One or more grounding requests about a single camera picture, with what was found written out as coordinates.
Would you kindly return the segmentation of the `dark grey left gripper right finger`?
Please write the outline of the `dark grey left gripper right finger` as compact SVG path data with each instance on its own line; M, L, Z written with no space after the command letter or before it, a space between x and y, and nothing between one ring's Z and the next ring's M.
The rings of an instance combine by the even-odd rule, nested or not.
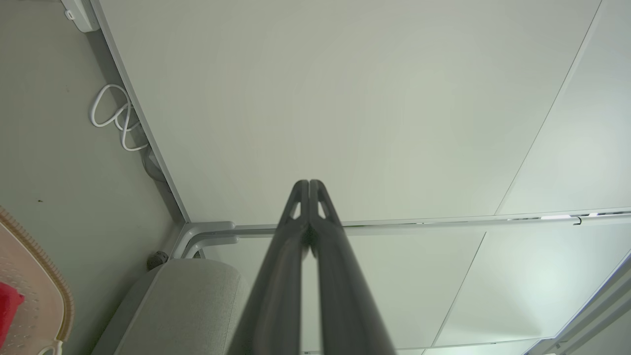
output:
M396 353L333 202L321 180L310 182L311 250L317 260L325 355Z

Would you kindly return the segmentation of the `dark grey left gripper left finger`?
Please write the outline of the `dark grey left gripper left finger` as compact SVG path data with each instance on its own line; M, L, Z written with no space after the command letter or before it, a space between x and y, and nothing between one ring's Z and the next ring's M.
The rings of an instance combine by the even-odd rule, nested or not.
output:
M291 189L270 247L235 329L230 355L297 355L301 334L303 236L309 182Z

